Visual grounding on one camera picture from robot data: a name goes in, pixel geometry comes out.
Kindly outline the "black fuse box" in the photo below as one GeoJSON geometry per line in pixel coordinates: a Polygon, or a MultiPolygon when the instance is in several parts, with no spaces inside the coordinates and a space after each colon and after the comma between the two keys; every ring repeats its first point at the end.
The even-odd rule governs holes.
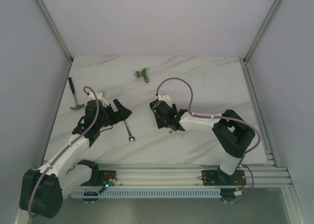
{"type": "Polygon", "coordinates": [[[167,128],[173,108],[164,101],[155,100],[150,103],[150,109],[154,113],[158,129],[167,128]]]}

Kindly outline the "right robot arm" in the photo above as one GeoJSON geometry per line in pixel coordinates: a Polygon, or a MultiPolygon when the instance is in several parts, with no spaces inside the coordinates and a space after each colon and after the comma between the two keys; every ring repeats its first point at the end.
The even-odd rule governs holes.
{"type": "Polygon", "coordinates": [[[159,129],[213,131],[225,154],[216,171],[203,175],[203,180],[210,180],[209,186],[239,185],[239,181],[245,179],[244,171],[238,168],[244,167],[242,161],[245,155],[258,147],[261,135],[235,111],[228,109],[218,115],[197,115],[185,109],[177,110],[175,104],[169,106],[163,100],[151,102],[150,108],[159,129]]]}

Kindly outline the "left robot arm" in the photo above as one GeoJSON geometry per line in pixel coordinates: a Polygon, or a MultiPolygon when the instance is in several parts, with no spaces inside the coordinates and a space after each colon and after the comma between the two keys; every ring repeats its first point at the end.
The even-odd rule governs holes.
{"type": "Polygon", "coordinates": [[[104,106],[100,100],[90,100],[85,114],[73,129],[66,145],[48,162],[23,176],[19,208],[46,218],[53,218],[63,201],[81,185],[94,186],[100,182],[99,164],[81,159],[98,139],[101,129],[126,120],[132,111],[117,99],[104,106]]]}

